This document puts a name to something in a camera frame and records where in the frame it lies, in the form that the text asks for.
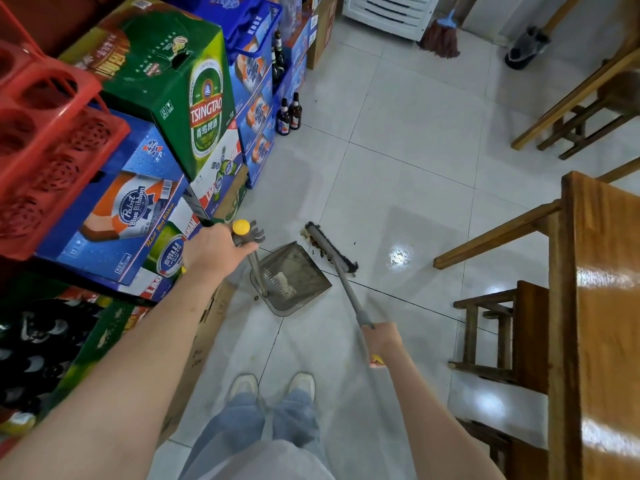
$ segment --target hand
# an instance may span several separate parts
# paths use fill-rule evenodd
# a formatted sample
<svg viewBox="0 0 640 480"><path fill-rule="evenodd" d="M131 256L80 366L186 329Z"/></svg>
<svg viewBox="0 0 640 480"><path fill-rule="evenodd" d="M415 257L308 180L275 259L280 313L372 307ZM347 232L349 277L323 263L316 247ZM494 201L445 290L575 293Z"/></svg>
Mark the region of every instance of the hand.
<svg viewBox="0 0 640 480"><path fill-rule="evenodd" d="M187 273L217 274L221 278L233 273L240 261L258 249L256 242L236 248L231 229L225 224L203 227L184 245L182 258Z"/></svg>
<svg viewBox="0 0 640 480"><path fill-rule="evenodd" d="M364 341L367 343L369 355L378 355L385 360L385 356L397 348L402 348L402 338L393 322L376 323L375 328L366 325L362 327Z"/></svg>

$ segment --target right arm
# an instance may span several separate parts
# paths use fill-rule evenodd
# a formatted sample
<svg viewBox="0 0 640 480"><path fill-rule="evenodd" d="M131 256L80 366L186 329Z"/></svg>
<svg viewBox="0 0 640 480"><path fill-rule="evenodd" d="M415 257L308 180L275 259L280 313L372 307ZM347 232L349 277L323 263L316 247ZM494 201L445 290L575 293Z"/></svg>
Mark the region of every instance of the right arm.
<svg viewBox="0 0 640 480"><path fill-rule="evenodd" d="M504 480L498 467L438 402L405 350L396 324L362 328L369 353L385 362L396 390L419 480Z"/></svg>

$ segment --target qr code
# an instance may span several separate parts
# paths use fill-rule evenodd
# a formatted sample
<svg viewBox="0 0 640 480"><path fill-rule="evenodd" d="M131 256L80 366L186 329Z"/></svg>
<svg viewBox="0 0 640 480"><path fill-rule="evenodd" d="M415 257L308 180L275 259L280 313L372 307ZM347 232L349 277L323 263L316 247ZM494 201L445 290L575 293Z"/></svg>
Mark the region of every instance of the qr code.
<svg viewBox="0 0 640 480"><path fill-rule="evenodd" d="M153 3L151 3L150 1L147 0L135 0L132 5L135 7L140 8L140 10L146 10L147 8L149 8Z"/></svg>

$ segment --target white appliance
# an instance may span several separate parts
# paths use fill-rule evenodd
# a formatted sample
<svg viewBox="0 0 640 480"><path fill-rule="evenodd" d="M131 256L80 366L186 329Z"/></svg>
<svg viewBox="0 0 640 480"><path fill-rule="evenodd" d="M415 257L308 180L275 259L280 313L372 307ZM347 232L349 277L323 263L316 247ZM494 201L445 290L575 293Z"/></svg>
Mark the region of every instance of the white appliance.
<svg viewBox="0 0 640 480"><path fill-rule="evenodd" d="M344 0L342 14L379 30L420 41L439 0Z"/></svg>

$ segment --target barcode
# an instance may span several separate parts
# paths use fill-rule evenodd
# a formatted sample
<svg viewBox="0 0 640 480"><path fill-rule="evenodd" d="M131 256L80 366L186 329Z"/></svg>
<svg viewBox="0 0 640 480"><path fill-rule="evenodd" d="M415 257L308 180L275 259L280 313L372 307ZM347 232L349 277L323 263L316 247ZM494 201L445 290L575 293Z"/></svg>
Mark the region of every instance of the barcode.
<svg viewBox="0 0 640 480"><path fill-rule="evenodd" d="M164 181L164 183L162 184L162 193L160 194L160 199L168 199L169 197L171 197L172 183L173 182L171 180Z"/></svg>
<svg viewBox="0 0 640 480"><path fill-rule="evenodd" d="M132 5L140 8L140 10L146 10L152 5L152 3L147 0L135 0Z"/></svg>

